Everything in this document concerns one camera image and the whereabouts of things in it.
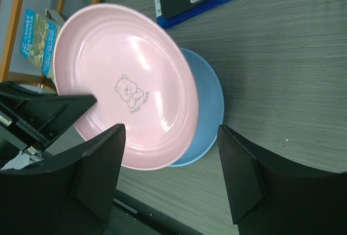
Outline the blue white book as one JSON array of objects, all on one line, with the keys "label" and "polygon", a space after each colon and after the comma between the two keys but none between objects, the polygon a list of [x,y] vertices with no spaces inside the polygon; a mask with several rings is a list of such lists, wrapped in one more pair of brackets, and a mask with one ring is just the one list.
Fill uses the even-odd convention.
[{"label": "blue white book", "polygon": [[43,16],[27,9],[24,15],[20,53],[46,77],[51,70],[56,39],[65,22],[62,17],[58,21],[53,19],[55,14],[47,9]]}]

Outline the orange wooden shelf rack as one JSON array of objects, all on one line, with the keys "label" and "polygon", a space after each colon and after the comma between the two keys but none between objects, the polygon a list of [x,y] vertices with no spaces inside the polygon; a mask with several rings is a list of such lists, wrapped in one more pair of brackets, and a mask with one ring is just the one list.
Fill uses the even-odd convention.
[{"label": "orange wooden shelf rack", "polygon": [[[61,12],[65,0],[58,0],[56,11]],[[92,4],[100,3],[101,0],[91,0]],[[16,73],[9,71],[12,59],[12,53],[15,45],[18,24],[20,21],[23,0],[12,0],[10,10],[9,23],[5,35],[3,52],[1,57],[1,82],[14,81],[18,84],[26,84],[38,87],[51,92],[56,92],[56,88],[52,79],[47,78],[44,74],[41,76]]]}]

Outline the light blue plate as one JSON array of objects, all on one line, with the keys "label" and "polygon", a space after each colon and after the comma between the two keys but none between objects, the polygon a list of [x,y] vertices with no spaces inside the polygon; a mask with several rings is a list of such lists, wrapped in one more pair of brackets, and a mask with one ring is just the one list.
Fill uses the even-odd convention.
[{"label": "light blue plate", "polygon": [[206,155],[217,139],[219,125],[224,119],[224,95],[220,80],[212,66],[198,53],[181,49],[193,73],[199,99],[199,119],[194,139],[188,150],[171,164],[182,167]]}]

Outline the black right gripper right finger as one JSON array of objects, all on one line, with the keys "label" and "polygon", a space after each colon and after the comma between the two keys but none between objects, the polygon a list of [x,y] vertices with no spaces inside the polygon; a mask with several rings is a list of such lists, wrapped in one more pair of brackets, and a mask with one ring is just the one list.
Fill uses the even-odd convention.
[{"label": "black right gripper right finger", "polygon": [[226,125],[217,143],[239,234],[346,234],[346,173],[291,161]]}]

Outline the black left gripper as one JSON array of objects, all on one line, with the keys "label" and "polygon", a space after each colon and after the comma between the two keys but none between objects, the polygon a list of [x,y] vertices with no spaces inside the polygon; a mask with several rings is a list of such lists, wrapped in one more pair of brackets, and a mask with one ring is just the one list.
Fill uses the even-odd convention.
[{"label": "black left gripper", "polygon": [[96,102],[93,95],[59,96],[1,83],[1,170],[42,161],[40,153]]}]

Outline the pink plate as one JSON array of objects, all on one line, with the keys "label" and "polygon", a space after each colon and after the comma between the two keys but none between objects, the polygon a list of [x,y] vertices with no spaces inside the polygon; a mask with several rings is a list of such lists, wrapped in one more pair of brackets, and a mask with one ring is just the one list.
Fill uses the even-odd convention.
[{"label": "pink plate", "polygon": [[53,70],[58,94],[96,98],[75,123],[85,140],[125,126],[124,167],[161,169],[191,145],[199,115],[192,70],[168,33],[140,12],[110,3],[78,10],[56,39]]}]

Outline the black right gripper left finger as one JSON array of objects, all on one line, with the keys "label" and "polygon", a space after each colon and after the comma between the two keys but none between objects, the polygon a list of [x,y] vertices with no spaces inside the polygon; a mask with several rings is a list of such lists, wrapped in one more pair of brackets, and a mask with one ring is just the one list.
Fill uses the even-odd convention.
[{"label": "black right gripper left finger", "polygon": [[1,234],[102,234],[126,141],[119,123],[23,169],[1,171]]}]

